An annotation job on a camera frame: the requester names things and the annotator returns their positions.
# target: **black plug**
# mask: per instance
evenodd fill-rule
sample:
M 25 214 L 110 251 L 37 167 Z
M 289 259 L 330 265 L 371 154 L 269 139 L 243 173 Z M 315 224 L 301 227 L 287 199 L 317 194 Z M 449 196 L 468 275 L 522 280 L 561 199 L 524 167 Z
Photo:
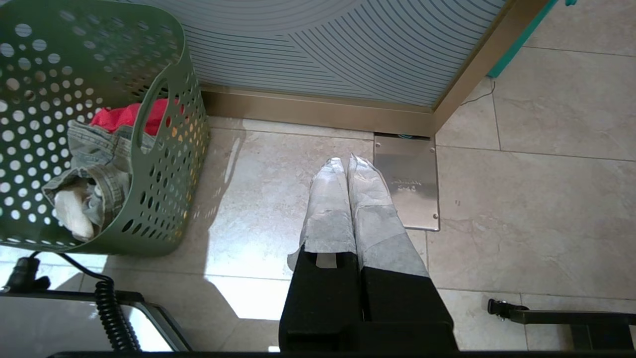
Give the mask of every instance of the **black plug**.
M 51 281 L 47 276 L 42 276 L 36 280 L 38 266 L 38 259 L 21 257 L 13 268 L 6 285 L 4 285 L 4 291 L 9 293 L 30 293 L 48 289 Z

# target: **plastic basket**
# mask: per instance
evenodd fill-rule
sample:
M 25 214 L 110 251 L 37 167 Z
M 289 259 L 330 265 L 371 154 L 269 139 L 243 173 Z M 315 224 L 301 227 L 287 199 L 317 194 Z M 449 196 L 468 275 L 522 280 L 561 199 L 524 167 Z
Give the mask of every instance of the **plastic basket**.
M 29 250 L 164 255 L 181 242 L 209 142 L 183 29 L 152 6 L 14 0 L 0 7 L 0 243 Z M 157 98 L 169 98 L 155 145 L 139 143 Z M 70 167 L 67 122 L 141 101 L 122 211 L 78 241 L 40 187 Z

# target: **patterned wall panel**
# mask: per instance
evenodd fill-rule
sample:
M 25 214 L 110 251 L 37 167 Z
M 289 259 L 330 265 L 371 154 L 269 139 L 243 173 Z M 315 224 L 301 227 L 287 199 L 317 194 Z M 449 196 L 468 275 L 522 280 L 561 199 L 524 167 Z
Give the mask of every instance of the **patterned wall panel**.
M 120 0 L 183 24 L 202 83 L 430 106 L 505 0 Z

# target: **stainless steel plate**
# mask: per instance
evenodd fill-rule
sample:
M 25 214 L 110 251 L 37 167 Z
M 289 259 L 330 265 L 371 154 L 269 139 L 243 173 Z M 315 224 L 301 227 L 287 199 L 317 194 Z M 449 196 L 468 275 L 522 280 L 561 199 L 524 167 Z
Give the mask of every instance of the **stainless steel plate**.
M 439 231 L 435 141 L 376 135 L 373 164 L 384 175 L 404 226 Z

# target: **tile floor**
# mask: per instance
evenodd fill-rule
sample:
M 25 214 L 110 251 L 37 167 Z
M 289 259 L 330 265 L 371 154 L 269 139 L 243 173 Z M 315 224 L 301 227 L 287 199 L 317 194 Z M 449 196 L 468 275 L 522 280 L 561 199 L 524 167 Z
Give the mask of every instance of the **tile floor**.
M 560 1 L 503 74 L 469 99 L 494 93 L 461 106 L 438 133 L 441 231 L 410 236 L 461 349 L 571 348 L 562 327 L 487 315 L 490 297 L 636 312 L 634 17 L 626 1 Z M 329 157 L 372 157 L 373 135 L 226 118 L 211 126 L 176 252 L 76 257 L 166 307 L 199 350 L 272 350 L 310 179 Z M 0 247 L 0 281 L 21 254 Z M 41 258 L 54 287 L 92 290 L 55 256 Z

